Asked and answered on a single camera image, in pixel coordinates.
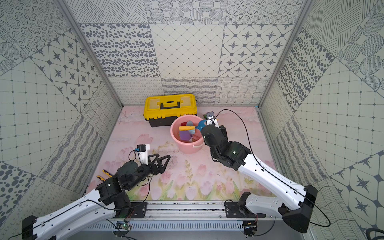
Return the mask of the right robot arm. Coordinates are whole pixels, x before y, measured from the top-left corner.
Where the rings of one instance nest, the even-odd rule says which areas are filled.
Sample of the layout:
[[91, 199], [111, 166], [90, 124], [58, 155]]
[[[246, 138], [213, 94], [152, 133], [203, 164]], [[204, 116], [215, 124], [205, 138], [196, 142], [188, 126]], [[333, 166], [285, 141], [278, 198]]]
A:
[[260, 183], [274, 194], [263, 197], [245, 192], [238, 201], [241, 210], [282, 219], [293, 230], [306, 233], [315, 206], [318, 190], [291, 181], [262, 163], [251, 150], [239, 142], [228, 141], [224, 127], [208, 125], [201, 134], [214, 161]]

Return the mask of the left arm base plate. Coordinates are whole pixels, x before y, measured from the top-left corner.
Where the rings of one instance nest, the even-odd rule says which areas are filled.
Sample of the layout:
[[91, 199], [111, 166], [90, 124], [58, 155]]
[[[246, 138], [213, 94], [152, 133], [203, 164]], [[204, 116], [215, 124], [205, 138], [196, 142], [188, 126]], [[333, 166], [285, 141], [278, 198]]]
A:
[[123, 207], [116, 211], [115, 218], [118, 219], [144, 219], [147, 212], [148, 202], [131, 202], [129, 207]]

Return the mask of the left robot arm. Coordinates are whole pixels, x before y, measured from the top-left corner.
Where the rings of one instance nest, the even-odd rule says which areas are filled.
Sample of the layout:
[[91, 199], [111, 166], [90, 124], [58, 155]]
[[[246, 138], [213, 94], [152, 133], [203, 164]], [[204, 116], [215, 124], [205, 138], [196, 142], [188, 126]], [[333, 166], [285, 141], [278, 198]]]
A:
[[171, 157], [150, 155], [147, 164], [126, 162], [110, 178], [73, 203], [42, 217], [22, 221], [23, 240], [66, 240], [87, 227], [130, 214], [145, 203], [132, 204], [127, 192], [150, 175], [163, 174]]

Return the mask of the blue fork yellow handle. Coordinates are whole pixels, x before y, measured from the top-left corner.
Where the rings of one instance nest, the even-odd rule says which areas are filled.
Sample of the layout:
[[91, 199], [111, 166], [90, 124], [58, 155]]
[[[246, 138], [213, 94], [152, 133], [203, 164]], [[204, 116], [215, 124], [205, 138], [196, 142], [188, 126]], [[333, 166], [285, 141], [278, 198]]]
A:
[[179, 131], [194, 131], [194, 130], [199, 130], [201, 131], [204, 127], [206, 126], [206, 120], [200, 121], [195, 127], [188, 127], [185, 125], [181, 125], [179, 127]]

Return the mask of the purple shovel pink handle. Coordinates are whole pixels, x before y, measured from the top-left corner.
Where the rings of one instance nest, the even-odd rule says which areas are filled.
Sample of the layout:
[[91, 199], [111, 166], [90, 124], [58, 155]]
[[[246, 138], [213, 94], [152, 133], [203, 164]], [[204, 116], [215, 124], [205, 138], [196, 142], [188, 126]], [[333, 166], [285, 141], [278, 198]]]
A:
[[180, 141], [184, 143], [192, 143], [193, 135], [190, 131], [179, 131]]

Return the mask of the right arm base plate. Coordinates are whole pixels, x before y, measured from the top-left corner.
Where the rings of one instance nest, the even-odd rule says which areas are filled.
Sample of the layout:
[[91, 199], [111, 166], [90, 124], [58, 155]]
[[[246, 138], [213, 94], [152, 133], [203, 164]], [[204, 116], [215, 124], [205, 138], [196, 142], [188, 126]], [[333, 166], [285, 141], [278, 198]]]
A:
[[224, 207], [227, 219], [255, 219], [257, 215], [249, 211], [245, 206], [239, 206], [238, 202], [225, 201]]

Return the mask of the red shovel wooden handle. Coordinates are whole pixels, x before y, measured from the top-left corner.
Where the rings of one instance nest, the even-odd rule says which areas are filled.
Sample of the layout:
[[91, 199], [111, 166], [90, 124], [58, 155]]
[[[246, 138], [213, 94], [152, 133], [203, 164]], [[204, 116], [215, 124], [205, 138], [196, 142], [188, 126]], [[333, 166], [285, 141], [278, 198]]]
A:
[[202, 138], [202, 135], [196, 133], [196, 134], [194, 134], [194, 135], [192, 136], [192, 141], [193, 141], [193, 143], [194, 143], [194, 142], [199, 141], [201, 138]]

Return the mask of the pink plastic bucket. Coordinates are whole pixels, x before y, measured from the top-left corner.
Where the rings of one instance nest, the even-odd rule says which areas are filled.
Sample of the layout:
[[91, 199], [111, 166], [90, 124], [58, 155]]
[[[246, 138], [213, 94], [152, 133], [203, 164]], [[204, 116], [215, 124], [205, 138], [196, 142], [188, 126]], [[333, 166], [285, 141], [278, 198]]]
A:
[[195, 125], [197, 125], [202, 120], [203, 120], [202, 118], [195, 115], [183, 115], [181, 117], [178, 117], [172, 123], [171, 129], [170, 129], [171, 137], [176, 142], [181, 152], [185, 154], [194, 154], [194, 153], [197, 153], [205, 144], [203, 137], [199, 141], [194, 143], [193, 142], [184, 143], [180, 141], [180, 136], [179, 136], [179, 127], [182, 125], [182, 123], [192, 121]]

